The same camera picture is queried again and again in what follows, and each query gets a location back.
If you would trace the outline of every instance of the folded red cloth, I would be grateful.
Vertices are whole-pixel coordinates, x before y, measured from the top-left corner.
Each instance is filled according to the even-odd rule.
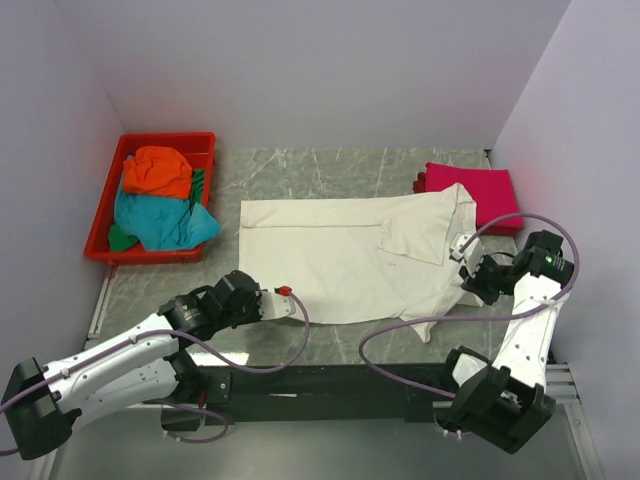
[[[427,192],[440,192],[454,183],[461,183],[478,204],[476,209],[477,228],[501,215],[520,211],[508,170],[457,168],[428,162],[426,177],[424,191]],[[418,176],[417,182],[420,183],[420,176]],[[523,227],[522,217],[515,217],[493,225],[485,233],[487,235],[514,236]]]

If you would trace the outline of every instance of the orange cloth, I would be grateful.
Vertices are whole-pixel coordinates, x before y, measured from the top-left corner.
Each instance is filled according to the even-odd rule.
[[[186,200],[191,177],[191,165],[176,149],[142,147],[124,161],[122,191]]]

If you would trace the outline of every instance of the teal towel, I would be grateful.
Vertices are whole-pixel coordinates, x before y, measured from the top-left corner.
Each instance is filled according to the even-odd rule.
[[[220,232],[220,224],[199,203],[190,211],[189,200],[124,193],[122,185],[114,220],[124,233],[138,237],[147,251],[189,250]]]

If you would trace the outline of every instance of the red plastic bin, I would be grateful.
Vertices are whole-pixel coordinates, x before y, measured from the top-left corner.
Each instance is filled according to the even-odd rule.
[[[138,148],[149,145],[173,147],[178,150],[194,169],[206,170],[201,200],[202,205],[206,207],[209,203],[211,175],[215,166],[215,143],[216,136],[211,132],[136,133],[120,137],[84,254],[93,260],[114,266],[199,262],[202,258],[202,245],[191,250],[147,252],[141,244],[137,244],[124,252],[112,252],[108,235],[109,228],[113,225],[113,207],[122,177],[123,163],[129,155],[135,155]]]

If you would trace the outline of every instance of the marble table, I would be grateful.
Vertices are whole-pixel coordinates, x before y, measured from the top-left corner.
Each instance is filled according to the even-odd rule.
[[[427,161],[490,168],[480,149],[284,148],[216,152],[209,209],[222,225],[222,232],[205,245],[200,263],[119,267],[112,279],[98,341],[137,324],[174,295],[215,284],[222,275],[236,269],[242,200],[412,195],[412,182]],[[485,236],[482,241],[489,252],[515,251],[510,238]],[[511,300],[505,297],[491,307],[456,306],[450,313],[497,315],[510,312],[511,307]],[[298,364],[360,363],[360,339],[381,326],[398,323],[402,321],[314,325]],[[399,329],[372,340],[368,352],[379,363],[441,362],[452,348],[464,345],[493,358],[506,327],[499,322],[441,322],[431,330],[431,340],[426,344],[411,328]],[[219,332],[210,344],[222,352],[248,353],[249,365],[274,365],[292,356],[302,333],[301,323],[283,319]]]

